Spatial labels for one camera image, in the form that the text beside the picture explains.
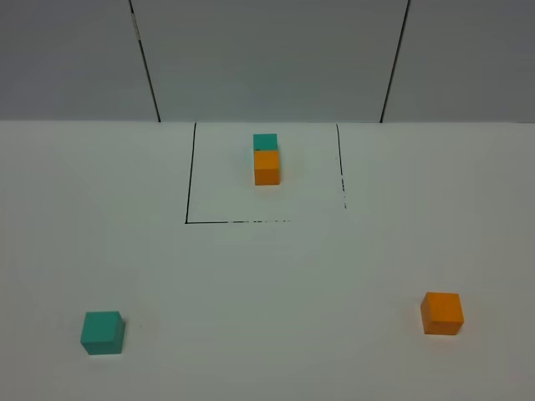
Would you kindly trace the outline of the orange template block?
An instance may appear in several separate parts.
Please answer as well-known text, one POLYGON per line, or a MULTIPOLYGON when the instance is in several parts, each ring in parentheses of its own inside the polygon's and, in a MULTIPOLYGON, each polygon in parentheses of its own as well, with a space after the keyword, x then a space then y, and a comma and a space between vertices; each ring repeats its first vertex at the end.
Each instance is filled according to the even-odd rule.
POLYGON ((281 182, 280 155, 278 150, 254 151, 255 185, 279 185, 281 182))

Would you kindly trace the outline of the teal template block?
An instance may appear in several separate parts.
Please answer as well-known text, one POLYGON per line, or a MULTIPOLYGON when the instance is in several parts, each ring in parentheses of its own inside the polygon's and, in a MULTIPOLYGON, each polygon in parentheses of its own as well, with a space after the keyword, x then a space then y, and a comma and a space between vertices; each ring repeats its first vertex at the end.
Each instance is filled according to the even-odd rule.
POLYGON ((254 151, 278 150, 278 136, 276 134, 254 134, 254 151))

